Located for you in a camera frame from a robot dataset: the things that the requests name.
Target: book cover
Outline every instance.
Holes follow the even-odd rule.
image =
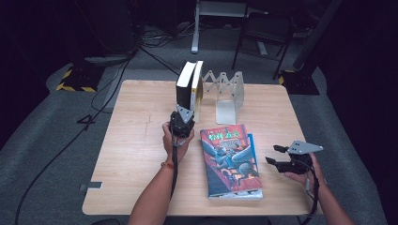
[[[253,135],[245,125],[200,131],[207,171],[208,197],[261,199]]]
[[[190,110],[194,113],[193,120],[195,122],[199,122],[200,105],[203,98],[202,66],[203,61],[196,62],[192,78]]]
[[[176,81],[176,103],[185,109],[191,107],[191,86],[196,63],[187,62]]]

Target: chair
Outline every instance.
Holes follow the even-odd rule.
[[[267,59],[279,61],[272,78],[275,80],[294,32],[292,18],[297,6],[294,1],[247,0],[232,70],[235,69],[237,52],[239,52],[244,39],[263,42],[280,47],[274,57],[265,56]]]

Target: gray carpet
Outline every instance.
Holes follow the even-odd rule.
[[[201,33],[199,53],[191,54],[191,36],[149,52],[181,67],[184,60],[204,60],[204,71],[213,70],[233,74],[230,69],[237,43],[238,30],[223,28]],[[282,69],[291,68],[301,40],[288,51]],[[115,90],[107,85],[120,72],[108,67],[99,83],[98,93],[55,91],[69,65],[50,76],[47,86],[51,94],[23,121],[0,151],[0,224],[11,224],[23,193],[35,176],[84,127],[76,122],[88,114],[96,114]],[[240,54],[237,70],[243,71],[245,83],[277,83],[271,79],[276,62]],[[167,70],[145,52],[139,51],[128,65],[125,78],[175,80]],[[320,144],[325,151],[318,154],[329,187],[347,213],[357,224],[387,224],[375,183],[361,163],[347,138],[328,97],[326,83],[320,70],[314,79],[321,95],[290,96],[304,136],[309,143]],[[105,109],[90,125],[88,131],[76,139],[42,174],[26,196],[19,224],[91,224],[108,216],[86,216],[82,212],[84,191],[81,184],[90,181],[103,137],[111,118],[112,107]],[[122,224],[127,216],[117,216]],[[170,217],[167,224],[188,224],[191,218]],[[295,217],[270,217],[272,224],[298,224]],[[261,217],[253,224],[264,224]],[[215,220],[207,224],[225,224]],[[310,224],[325,224],[323,216],[316,216]]]

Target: table leg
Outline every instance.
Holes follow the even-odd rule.
[[[191,53],[198,53],[199,51],[199,7],[200,1],[196,1],[195,9],[195,31],[193,33]]]

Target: wooden table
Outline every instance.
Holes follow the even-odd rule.
[[[199,130],[217,128],[216,91],[205,92],[195,137],[179,165],[170,216],[303,215],[312,201],[304,188],[268,165],[265,156],[288,160],[273,144],[290,146],[305,141],[284,87],[245,84],[245,101],[238,122],[254,137],[258,169],[263,183],[261,201],[209,200]],[[88,215],[129,215],[137,198],[166,159],[161,125],[176,109],[174,82],[124,81],[115,104],[91,181],[83,211]]]

